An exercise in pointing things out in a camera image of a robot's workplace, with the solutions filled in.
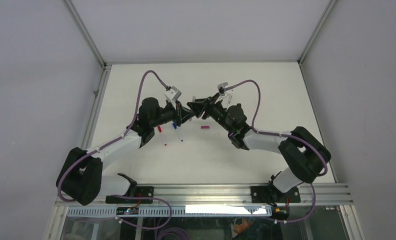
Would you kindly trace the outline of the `white pen black tip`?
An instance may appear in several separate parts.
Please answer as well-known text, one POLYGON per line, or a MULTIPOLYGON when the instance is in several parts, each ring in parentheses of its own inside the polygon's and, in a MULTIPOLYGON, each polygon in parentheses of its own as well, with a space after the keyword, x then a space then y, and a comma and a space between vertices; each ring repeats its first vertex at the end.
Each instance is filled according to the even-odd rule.
POLYGON ((179 137, 179 140, 180 140, 181 142, 183 142, 184 139, 183 139, 183 137, 182 137, 182 135, 181 135, 179 129, 176 127, 174 130, 176 131, 176 134, 177 134, 177 136, 179 137))

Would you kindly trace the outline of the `white pen red tip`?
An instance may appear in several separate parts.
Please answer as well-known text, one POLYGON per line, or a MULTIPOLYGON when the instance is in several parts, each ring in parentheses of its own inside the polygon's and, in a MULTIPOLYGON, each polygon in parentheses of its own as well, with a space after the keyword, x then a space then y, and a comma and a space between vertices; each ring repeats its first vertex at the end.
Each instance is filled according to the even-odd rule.
POLYGON ((159 134, 160 134, 160 136, 161 136, 163 145, 164 145, 164 146, 167 146, 167 142, 166 142, 166 140, 165 140, 165 137, 164 137, 163 133, 162 133, 162 132, 159 132, 159 134))

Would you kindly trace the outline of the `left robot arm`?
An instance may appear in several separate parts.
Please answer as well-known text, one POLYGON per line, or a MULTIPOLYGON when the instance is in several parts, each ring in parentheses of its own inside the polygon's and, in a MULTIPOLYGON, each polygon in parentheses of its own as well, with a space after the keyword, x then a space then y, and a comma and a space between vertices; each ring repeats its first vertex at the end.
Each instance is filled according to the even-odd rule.
POLYGON ((129 152, 145 146, 158 126, 167 123, 180 126, 194 116, 178 100, 168 100, 161 107, 154 97, 145 98, 136 110, 133 122, 114 139, 89 149, 75 147, 69 151, 56 180, 61 200, 85 206, 97 197, 117 196, 124 203, 133 202, 137 196, 136 181, 124 173, 104 175, 103 171, 129 152))

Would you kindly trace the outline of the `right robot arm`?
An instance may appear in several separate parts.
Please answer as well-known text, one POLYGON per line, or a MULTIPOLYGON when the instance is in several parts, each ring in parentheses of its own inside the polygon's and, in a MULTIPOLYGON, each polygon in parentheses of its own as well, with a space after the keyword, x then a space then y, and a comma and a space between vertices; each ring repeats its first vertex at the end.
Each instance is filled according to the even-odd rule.
POLYGON ((332 155, 305 127, 297 126, 292 131, 263 132, 247 124, 241 104, 228 108, 213 97, 199 98, 187 106, 197 118, 212 118, 228 134, 231 143, 242 150, 262 150, 280 154, 287 168, 273 175, 263 193, 257 197, 263 203, 275 205, 282 202, 288 192, 301 183, 311 184, 324 174, 332 155))

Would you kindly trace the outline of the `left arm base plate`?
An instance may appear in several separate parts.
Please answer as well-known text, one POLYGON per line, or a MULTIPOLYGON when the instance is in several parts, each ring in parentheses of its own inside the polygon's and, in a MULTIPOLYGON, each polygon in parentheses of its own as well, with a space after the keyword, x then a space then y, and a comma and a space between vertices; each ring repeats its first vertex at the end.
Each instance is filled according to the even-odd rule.
POLYGON ((150 185, 145 186, 133 186, 130 187, 123 197, 129 197, 129 199, 121 198, 115 195, 109 195, 105 198, 106 204, 152 204, 152 199, 144 199, 144 198, 151 198, 154 196, 155 188, 150 185))

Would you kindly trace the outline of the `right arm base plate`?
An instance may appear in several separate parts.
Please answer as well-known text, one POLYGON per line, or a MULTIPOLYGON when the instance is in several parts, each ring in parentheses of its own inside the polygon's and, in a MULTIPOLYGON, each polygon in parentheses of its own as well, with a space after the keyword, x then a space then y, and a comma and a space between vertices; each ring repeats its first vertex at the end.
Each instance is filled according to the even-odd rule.
POLYGON ((300 203, 301 196, 297 187, 286 193, 275 193, 267 185, 253 185, 250 187, 251 202, 254 204, 286 204, 300 203))

